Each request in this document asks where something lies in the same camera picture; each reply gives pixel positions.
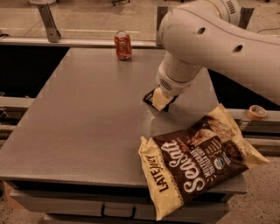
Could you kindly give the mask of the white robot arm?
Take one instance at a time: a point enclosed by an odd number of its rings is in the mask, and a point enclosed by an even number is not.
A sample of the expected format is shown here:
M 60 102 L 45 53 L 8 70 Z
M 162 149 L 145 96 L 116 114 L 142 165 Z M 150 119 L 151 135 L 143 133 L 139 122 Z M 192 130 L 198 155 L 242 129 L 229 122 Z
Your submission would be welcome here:
M 162 110 L 207 69 L 280 103 L 280 38 L 238 26 L 236 0 L 196 0 L 168 12 L 159 37 L 165 49 L 152 105 Z

